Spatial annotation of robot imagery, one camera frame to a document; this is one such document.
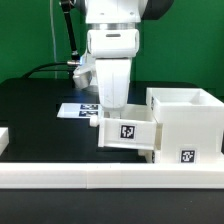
white box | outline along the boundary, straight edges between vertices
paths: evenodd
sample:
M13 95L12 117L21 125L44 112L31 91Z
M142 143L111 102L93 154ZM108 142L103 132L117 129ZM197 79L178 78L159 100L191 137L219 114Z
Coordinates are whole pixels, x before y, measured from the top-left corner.
M99 147L153 150L156 121L147 106L128 104L121 119L100 119Z
M147 105L159 124L160 163L214 163L220 159L224 104L202 89L148 88Z

green wall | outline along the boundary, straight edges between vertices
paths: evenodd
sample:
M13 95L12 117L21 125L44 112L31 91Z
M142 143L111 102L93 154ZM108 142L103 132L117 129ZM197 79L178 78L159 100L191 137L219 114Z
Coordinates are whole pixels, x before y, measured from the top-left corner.
M1 1L0 9L0 81L52 62L49 0ZM70 48L58 0L54 0L54 13L57 57L65 61ZM75 10L72 18L83 52L84 18ZM132 79L192 82L224 96L223 0L175 0L163 18L144 21L139 29L141 48Z

black tabletop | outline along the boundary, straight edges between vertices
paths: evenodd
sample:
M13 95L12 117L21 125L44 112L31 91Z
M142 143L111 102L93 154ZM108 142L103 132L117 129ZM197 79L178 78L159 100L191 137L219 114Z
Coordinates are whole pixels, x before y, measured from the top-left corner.
M128 103L145 105L147 87L189 83L131 82ZM99 148L89 119L59 119L62 103L99 103L98 95L72 88L70 80L9 79L0 85L0 126L10 143L2 162L145 162L137 150Z
M146 87L188 83L132 82L129 103L145 104ZM100 149L87 120L57 119L61 103L98 103L69 80L9 79L0 85L0 126L10 144L1 162L145 162L135 150ZM0 223L219 224L223 190L26 189L0 190Z

